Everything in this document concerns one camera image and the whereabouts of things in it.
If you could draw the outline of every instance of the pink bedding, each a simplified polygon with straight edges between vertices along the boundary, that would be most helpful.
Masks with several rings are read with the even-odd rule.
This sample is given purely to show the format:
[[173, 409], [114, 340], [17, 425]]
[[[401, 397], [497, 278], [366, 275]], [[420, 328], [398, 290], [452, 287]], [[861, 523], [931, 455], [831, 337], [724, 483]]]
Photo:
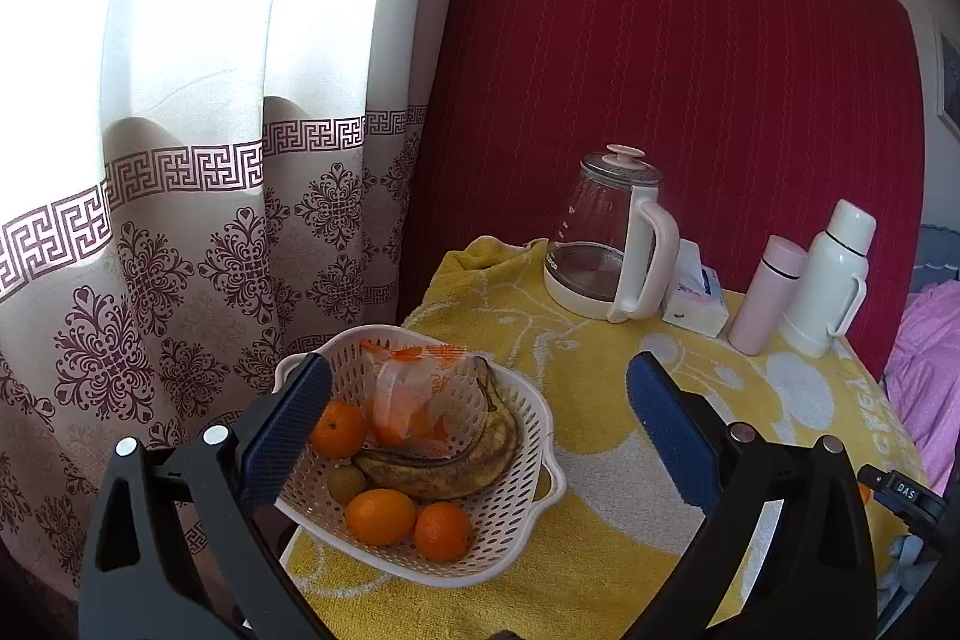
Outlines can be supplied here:
[[960, 282], [908, 298], [884, 379], [930, 488], [942, 494], [960, 435]]

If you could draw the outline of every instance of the kiwi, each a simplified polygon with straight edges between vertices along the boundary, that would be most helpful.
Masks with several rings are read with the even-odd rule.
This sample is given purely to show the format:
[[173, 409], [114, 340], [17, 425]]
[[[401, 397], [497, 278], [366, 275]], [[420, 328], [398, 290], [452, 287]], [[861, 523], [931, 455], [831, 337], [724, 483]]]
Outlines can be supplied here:
[[333, 501], [346, 507], [353, 497], [367, 490], [367, 476], [352, 464], [341, 464], [326, 476], [326, 490]]

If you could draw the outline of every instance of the white plastic basket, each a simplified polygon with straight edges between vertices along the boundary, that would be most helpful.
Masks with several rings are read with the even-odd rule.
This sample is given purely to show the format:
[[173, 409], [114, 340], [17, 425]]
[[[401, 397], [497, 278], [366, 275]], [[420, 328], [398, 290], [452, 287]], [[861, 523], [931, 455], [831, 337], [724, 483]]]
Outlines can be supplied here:
[[[411, 345], [439, 345], [438, 340], [397, 326], [357, 326], [346, 330], [315, 351], [330, 361], [333, 369], [333, 397], [353, 405], [363, 402], [363, 376], [367, 367], [361, 356], [360, 340], [366, 339], [392, 349]], [[288, 356], [277, 365], [275, 390], [286, 380], [305, 354]], [[277, 507], [309, 533], [371, 567], [428, 586], [459, 588], [495, 578], [520, 555], [533, 531], [536, 519], [566, 490], [566, 477], [553, 453], [553, 416], [534, 386], [517, 373], [491, 362], [498, 393], [510, 405], [517, 420], [520, 444], [509, 469], [492, 485], [457, 500], [469, 513], [473, 525], [472, 544], [467, 555], [452, 562], [426, 560], [407, 539], [386, 548], [373, 548], [357, 541], [347, 531], [344, 509], [326, 491], [326, 471], [342, 461], [315, 453], [309, 446], [296, 462], [277, 499]], [[466, 379], [451, 379], [445, 393], [455, 396], [462, 416], [448, 421], [448, 449], [456, 453], [472, 441], [483, 416], [479, 410], [482, 394]], [[552, 485], [534, 501], [539, 468], [549, 472]]]

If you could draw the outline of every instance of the patterned curtain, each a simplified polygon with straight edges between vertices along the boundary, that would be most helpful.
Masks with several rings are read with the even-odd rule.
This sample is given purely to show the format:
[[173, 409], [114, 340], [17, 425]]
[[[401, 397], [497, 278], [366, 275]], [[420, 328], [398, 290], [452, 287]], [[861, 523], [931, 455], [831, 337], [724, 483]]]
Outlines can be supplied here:
[[447, 4], [0, 0], [0, 538], [37, 579], [76, 598], [118, 439], [392, 322]]

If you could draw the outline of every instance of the white thermos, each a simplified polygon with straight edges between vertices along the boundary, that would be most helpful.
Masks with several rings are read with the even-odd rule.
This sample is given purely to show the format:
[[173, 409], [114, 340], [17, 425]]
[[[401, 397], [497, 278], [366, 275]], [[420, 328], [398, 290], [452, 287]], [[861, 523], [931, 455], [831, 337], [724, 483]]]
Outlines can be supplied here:
[[834, 336], [847, 333], [867, 295], [867, 250], [876, 229], [872, 215], [840, 199], [827, 231], [813, 239], [806, 271], [776, 327], [801, 353], [821, 357]]

